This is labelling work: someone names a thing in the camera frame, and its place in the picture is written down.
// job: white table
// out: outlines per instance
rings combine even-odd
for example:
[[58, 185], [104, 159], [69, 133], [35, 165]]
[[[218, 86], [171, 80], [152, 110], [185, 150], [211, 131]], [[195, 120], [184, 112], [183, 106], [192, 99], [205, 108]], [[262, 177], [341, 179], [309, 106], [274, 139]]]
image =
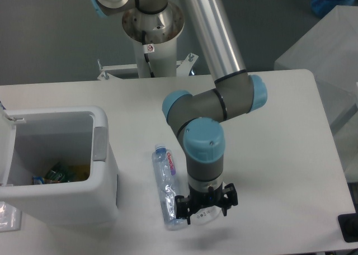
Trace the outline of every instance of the white table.
[[165, 142], [185, 175], [185, 156], [161, 111], [176, 89], [213, 88], [210, 76], [1, 86], [9, 109], [97, 105], [109, 119], [120, 170], [119, 218], [112, 224], [47, 226], [23, 215], [0, 235], [0, 254], [288, 254], [357, 248], [345, 243], [337, 216], [354, 212], [313, 75], [259, 73], [267, 104], [223, 123], [224, 181], [239, 205], [204, 226], [164, 229], [152, 168]]

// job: bolt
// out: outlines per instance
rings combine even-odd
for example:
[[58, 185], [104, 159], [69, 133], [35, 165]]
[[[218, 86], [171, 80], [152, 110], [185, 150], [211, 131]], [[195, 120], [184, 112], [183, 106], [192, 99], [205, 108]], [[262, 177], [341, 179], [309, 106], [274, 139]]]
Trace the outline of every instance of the bolt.
[[105, 79], [108, 80], [110, 77], [108, 76], [107, 71], [104, 71], [103, 73], [105, 74]]
[[189, 76], [195, 76], [195, 75], [196, 75], [195, 69], [191, 69], [191, 70], [189, 71]]
[[97, 63], [98, 63], [98, 68], [100, 69], [100, 72], [103, 72], [103, 67], [102, 67], [101, 61], [99, 59], [97, 59]]

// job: trash bin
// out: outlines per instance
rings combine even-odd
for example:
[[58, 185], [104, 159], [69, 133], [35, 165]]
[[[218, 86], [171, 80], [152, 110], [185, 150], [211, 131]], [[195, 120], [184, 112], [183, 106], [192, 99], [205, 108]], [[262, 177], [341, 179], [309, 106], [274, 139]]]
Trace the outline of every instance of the trash bin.
[[[116, 219], [118, 167], [101, 108], [0, 113], [0, 201], [47, 224]], [[34, 176], [45, 176], [57, 163], [89, 172], [81, 181], [32, 184]]]

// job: white box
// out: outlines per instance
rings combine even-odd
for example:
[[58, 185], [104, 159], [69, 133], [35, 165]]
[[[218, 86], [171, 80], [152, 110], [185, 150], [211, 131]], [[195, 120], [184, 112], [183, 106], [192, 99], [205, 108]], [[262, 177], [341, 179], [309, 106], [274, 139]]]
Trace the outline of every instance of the white box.
[[310, 70], [329, 125], [339, 130], [355, 107], [357, 60], [358, 7], [336, 6], [275, 61], [275, 70]]
[[[118, 215], [118, 167], [99, 107], [0, 110], [0, 201], [47, 224], [99, 223]], [[90, 165], [84, 181], [32, 185], [57, 162]]]

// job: clear plastic bottle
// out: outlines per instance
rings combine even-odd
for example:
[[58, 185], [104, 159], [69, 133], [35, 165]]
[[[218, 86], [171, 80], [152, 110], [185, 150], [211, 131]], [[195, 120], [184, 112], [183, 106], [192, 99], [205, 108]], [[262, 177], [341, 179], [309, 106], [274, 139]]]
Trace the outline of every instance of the clear plastic bottle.
[[166, 228], [168, 230], [184, 228], [187, 222], [183, 219], [176, 219], [174, 208], [175, 196], [182, 193], [176, 176], [172, 152], [166, 149], [164, 144], [157, 144], [152, 161]]

